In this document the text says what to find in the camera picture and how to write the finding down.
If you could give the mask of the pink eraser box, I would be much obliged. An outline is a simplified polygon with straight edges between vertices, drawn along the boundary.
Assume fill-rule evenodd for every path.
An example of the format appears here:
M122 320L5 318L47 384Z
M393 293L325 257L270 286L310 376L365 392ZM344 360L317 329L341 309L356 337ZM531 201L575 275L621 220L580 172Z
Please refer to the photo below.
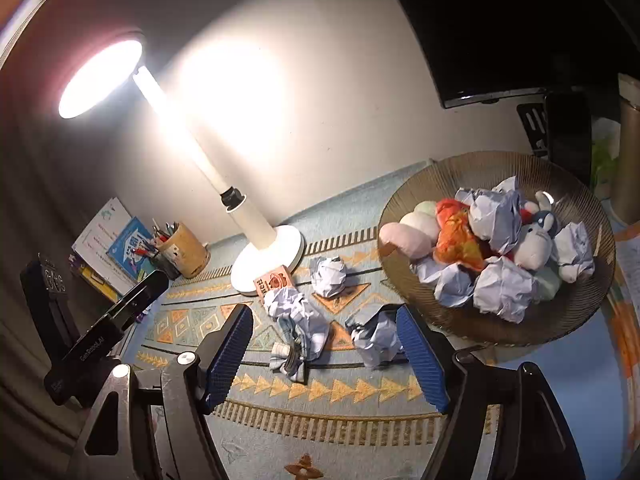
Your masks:
M254 285L260 304L265 303L265 296L270 290L294 287L292 276L286 266L278 266L259 278L256 278Z

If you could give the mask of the red orange snack packet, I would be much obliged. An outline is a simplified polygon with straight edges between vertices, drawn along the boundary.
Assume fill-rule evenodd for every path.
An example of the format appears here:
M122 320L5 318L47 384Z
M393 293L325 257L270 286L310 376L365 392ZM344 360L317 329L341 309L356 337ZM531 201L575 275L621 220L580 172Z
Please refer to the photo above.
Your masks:
M440 227L434 258L439 263L461 264L474 272L485 267L480 242L469 224L469 207L453 198L436 203L436 221Z

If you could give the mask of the pink white green plush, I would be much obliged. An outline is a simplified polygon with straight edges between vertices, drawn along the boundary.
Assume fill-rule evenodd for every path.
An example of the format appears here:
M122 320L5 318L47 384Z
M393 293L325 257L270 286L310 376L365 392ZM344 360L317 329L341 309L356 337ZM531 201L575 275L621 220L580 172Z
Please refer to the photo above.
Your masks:
M398 222L388 222L380 227L378 253L386 257L399 252L409 260L420 260L433 251L439 232L436 203L424 200Z

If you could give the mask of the crumpled paper bowl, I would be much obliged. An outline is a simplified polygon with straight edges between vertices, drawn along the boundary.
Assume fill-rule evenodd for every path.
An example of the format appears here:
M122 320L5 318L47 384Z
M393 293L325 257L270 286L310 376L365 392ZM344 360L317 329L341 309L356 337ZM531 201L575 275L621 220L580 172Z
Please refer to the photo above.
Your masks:
M555 235L551 258L562 281L575 283L590 278L596 265L584 222L570 222Z
M421 284L434 287L434 297L441 306L452 309L472 304L480 313L513 324L524 321L537 296L533 275L504 257L489 258L480 273L460 263L438 263L431 256L411 263L410 270Z

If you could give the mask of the brown ribbed glass bowl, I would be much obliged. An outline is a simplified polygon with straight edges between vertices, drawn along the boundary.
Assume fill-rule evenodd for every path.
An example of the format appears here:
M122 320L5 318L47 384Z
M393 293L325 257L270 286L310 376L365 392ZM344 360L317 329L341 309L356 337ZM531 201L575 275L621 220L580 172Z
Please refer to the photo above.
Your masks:
M608 215L589 188L559 166L533 155L484 151L452 156L434 162L411 176L388 200L378 224L398 221L424 200L454 196L458 188L493 188L515 176L521 193L532 198L547 191L555 199L553 212L559 222L582 222L593 251L594 271L589 278L563 284L555 297L534 304L524 320L514 324L494 314L484 314L472 304L458 308L441 306L434 292L410 271L409 260L399 252L381 258L381 266L393 289L415 306L427 323L447 333L484 344L525 347L562 338L599 310L611 287L615 271L615 240Z

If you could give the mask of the dark crumpled paper ball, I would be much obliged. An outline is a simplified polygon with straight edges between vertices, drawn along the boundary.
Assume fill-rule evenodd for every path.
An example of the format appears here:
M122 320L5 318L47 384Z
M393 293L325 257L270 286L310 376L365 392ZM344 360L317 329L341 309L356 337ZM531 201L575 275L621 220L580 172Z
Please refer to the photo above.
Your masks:
M399 308L400 304L368 304L346 320L345 328L365 367L386 367L404 352L396 324Z

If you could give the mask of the black monitor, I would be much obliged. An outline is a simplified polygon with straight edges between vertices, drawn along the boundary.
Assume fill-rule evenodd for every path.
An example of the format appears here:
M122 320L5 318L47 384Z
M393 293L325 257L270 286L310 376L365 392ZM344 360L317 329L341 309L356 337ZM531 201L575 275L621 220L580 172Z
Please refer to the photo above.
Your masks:
M639 73L639 0L398 1L445 108Z

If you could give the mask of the crumpled paper ball right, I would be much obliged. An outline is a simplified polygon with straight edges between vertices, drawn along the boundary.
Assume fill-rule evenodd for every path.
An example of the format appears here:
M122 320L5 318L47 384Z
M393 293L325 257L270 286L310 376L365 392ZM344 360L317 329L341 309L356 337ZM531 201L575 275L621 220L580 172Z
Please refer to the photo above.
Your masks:
M312 289L322 298L333 298L346 286L347 271L340 256L312 258L309 272Z

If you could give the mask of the crumpled paper in bowl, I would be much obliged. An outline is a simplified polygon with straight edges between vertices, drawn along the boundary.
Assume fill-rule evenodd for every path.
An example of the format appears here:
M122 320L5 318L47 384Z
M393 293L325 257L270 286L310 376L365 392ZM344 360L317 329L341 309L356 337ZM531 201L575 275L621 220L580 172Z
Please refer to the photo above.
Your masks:
M459 188L454 198L469 207L472 232L486 240L493 252L505 255L518 244L523 222L517 176L504 179L491 190Z

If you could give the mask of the bamboo pen holder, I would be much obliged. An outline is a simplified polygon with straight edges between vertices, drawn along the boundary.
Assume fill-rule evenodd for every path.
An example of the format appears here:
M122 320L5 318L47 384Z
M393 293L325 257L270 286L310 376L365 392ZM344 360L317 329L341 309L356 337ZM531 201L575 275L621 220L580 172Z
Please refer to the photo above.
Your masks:
M160 244L158 250L188 280L200 274L209 263L206 246L184 223L178 224L176 232Z

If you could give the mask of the white bunny plush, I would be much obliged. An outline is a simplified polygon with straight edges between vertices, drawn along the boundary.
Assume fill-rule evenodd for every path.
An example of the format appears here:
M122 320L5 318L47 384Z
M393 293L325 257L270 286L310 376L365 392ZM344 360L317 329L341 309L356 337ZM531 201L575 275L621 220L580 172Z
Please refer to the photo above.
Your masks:
M526 200L520 209L520 237L511 252L514 263L527 271L538 271L547 264L553 237L560 229L552 211L554 198L546 191L537 191L535 198L534 202Z

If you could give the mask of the green white plush keychain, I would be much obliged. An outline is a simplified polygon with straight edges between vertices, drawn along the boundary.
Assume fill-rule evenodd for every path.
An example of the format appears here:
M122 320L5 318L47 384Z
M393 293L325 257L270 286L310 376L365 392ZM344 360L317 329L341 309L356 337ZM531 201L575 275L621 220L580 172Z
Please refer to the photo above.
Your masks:
M535 302L551 301L558 293L562 280L552 266L544 266L533 273L536 283Z

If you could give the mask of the metal thermos bottle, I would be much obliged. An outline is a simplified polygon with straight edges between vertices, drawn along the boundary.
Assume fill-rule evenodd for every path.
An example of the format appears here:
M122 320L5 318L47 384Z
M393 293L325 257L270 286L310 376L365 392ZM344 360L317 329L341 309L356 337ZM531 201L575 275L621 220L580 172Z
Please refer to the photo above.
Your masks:
M612 187L612 208L618 218L633 224L640 216L640 110L639 81L618 75L620 89L620 150Z

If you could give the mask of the crumpled paper with sock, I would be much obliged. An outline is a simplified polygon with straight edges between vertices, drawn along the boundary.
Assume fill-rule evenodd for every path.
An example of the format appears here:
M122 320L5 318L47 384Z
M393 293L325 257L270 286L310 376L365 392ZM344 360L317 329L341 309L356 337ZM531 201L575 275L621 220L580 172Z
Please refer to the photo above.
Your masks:
M305 385L307 364L320 358L329 338L329 322L294 287L271 289L264 298L264 306L284 339L272 346L270 370Z

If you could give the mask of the black mesh pen cup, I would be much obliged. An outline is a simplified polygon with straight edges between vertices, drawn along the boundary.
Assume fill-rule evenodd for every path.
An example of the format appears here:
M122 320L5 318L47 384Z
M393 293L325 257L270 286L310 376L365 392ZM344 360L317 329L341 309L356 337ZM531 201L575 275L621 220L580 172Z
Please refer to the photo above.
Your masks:
M180 278L180 271L161 252L153 252L149 260L155 269L163 271L171 281Z

